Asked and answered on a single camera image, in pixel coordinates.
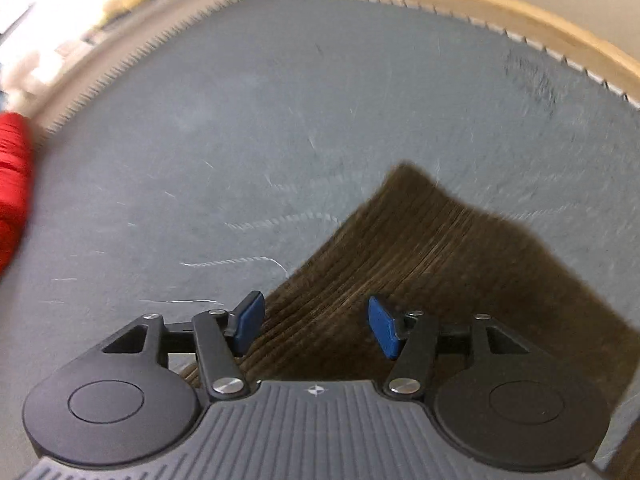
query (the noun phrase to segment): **table surface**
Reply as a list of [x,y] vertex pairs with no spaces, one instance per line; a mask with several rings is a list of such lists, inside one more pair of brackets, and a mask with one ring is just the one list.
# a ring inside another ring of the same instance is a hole
[[34,461],[20,422],[34,384],[144,312],[188,320],[273,290],[400,160],[525,223],[640,327],[639,126],[583,73],[453,18],[347,0],[214,13],[39,155],[30,226],[0,285],[0,476]]

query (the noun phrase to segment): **red object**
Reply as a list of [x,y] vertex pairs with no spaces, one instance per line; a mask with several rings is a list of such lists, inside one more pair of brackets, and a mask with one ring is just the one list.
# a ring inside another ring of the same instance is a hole
[[15,254],[27,223],[33,181],[31,134],[26,118],[0,114],[0,272]]

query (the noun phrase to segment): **wooden rim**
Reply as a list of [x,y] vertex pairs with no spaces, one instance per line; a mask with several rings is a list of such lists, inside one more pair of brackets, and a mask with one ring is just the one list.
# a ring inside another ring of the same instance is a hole
[[574,68],[588,70],[594,79],[606,81],[615,93],[625,93],[632,102],[640,102],[640,62],[556,14],[520,0],[407,1],[523,36],[559,54],[559,59],[569,59]]
[[[223,1],[228,0],[161,0],[132,16],[34,103],[17,110],[31,117],[37,130],[36,143],[48,136],[43,130],[55,133],[84,104],[98,95],[99,90],[92,89],[96,82],[104,80],[99,86],[107,86],[127,69],[123,65],[131,65],[127,59],[133,57],[138,60],[154,50],[156,46],[147,47],[154,36],[157,38],[163,30],[169,29],[178,34],[184,28],[181,24],[186,22],[185,18]],[[526,41],[539,50],[545,49],[557,60],[566,60],[571,67],[584,70],[616,94],[628,96],[631,104],[640,108],[640,62],[551,12],[519,0],[401,1],[408,6],[419,4],[439,14],[468,19],[474,25],[487,26],[517,41]]]

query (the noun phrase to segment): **gray felt pad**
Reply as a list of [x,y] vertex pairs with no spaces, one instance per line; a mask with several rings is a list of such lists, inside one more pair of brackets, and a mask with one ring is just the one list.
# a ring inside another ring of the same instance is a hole
[[638,117],[584,74],[452,18],[345,0],[215,13],[41,153],[0,286],[0,476],[33,463],[20,409],[35,383],[143,312],[188,320],[273,290],[401,159],[524,222],[639,327]]

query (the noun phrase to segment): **gray plastic base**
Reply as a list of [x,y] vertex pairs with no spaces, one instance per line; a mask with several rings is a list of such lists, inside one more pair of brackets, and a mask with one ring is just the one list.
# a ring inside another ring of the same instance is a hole
[[23,477],[57,478],[595,480],[600,476],[587,464],[528,474],[478,463],[436,432],[420,404],[386,399],[369,381],[266,381],[250,397],[211,406],[187,440],[149,462],[98,472],[46,458]]

